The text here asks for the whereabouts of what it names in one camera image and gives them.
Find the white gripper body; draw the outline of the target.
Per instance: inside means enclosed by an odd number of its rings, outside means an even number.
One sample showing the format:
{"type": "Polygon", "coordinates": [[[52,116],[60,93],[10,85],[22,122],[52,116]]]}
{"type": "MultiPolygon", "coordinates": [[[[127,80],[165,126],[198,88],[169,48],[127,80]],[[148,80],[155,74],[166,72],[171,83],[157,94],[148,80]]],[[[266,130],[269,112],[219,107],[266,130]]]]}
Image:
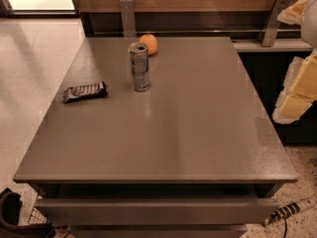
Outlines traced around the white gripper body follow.
{"type": "Polygon", "coordinates": [[[317,0],[308,0],[301,24],[301,40],[317,48],[317,0]]]}

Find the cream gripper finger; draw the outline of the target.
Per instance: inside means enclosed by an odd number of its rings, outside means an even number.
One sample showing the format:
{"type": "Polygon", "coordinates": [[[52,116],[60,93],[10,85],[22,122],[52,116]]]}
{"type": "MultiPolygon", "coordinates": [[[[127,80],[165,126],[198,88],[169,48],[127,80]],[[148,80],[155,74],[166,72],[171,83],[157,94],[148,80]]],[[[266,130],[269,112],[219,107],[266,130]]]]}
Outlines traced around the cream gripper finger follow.
{"type": "Polygon", "coordinates": [[[282,10],[277,20],[288,25],[302,25],[304,22],[308,23],[308,1],[298,0],[293,5],[282,10]]]}
{"type": "Polygon", "coordinates": [[[278,124],[297,121],[317,100],[317,54],[290,63],[275,102],[272,118],[278,124]]]}

